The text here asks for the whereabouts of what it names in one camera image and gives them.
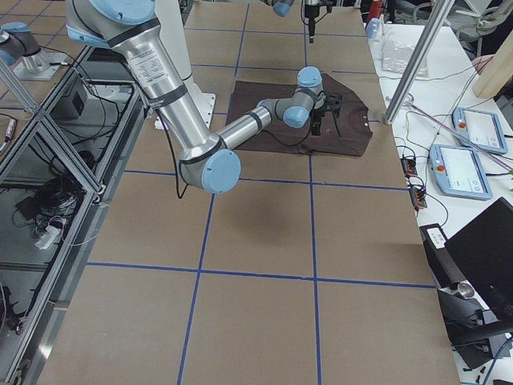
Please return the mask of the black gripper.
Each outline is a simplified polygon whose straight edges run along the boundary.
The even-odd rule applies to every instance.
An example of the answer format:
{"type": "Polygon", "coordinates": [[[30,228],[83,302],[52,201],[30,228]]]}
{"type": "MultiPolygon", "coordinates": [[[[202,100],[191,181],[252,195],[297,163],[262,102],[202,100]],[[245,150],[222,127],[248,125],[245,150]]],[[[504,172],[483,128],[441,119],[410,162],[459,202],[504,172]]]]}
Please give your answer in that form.
{"type": "Polygon", "coordinates": [[[325,116],[326,95],[322,94],[314,104],[311,116],[311,134],[313,136],[321,135],[321,121],[325,116]]]}
{"type": "Polygon", "coordinates": [[[320,0],[304,0],[303,1],[303,15],[309,30],[309,43],[314,43],[315,38],[315,21],[320,15],[321,1],[320,0]]]}

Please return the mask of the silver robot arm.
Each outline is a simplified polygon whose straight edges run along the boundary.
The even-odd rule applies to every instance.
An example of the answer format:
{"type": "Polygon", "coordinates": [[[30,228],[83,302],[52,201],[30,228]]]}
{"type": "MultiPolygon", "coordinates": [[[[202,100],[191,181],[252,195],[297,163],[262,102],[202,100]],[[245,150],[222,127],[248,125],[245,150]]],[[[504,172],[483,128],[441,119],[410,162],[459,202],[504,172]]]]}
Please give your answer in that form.
{"type": "Polygon", "coordinates": [[[240,177],[234,148],[280,120],[302,128],[311,111],[325,102],[316,67],[297,75],[298,87],[287,99],[264,99],[219,132],[210,132],[187,78],[191,71],[184,24],[176,1],[68,1],[71,39],[121,54],[149,107],[156,110],[180,146],[176,172],[186,184],[221,194],[240,177]]]}
{"type": "MultiPolygon", "coordinates": [[[[270,0],[263,1],[273,9],[273,12],[280,17],[286,16],[292,9],[293,0],[270,0]]],[[[308,29],[309,43],[314,43],[317,23],[321,20],[321,8],[325,2],[321,0],[302,1],[300,5],[301,23],[308,29]]]]}

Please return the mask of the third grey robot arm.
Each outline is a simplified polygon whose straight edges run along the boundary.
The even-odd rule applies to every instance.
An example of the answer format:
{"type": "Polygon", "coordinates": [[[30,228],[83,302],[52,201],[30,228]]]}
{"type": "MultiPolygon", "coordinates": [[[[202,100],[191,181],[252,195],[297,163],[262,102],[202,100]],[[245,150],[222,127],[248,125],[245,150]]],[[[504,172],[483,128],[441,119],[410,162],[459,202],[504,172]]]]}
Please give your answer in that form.
{"type": "Polygon", "coordinates": [[[67,54],[46,52],[24,22],[1,25],[1,60],[21,80],[50,81],[69,65],[67,54]]]}

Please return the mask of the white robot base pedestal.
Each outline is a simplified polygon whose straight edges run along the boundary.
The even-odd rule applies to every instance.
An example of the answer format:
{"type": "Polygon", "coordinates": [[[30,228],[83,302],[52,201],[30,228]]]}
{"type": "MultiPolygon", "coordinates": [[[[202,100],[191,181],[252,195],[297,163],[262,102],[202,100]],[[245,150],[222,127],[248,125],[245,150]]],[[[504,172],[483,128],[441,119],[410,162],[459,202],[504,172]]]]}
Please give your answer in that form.
{"type": "Polygon", "coordinates": [[[160,39],[205,125],[210,128],[216,96],[203,93],[193,78],[179,1],[156,0],[156,16],[161,24],[160,39]]]}

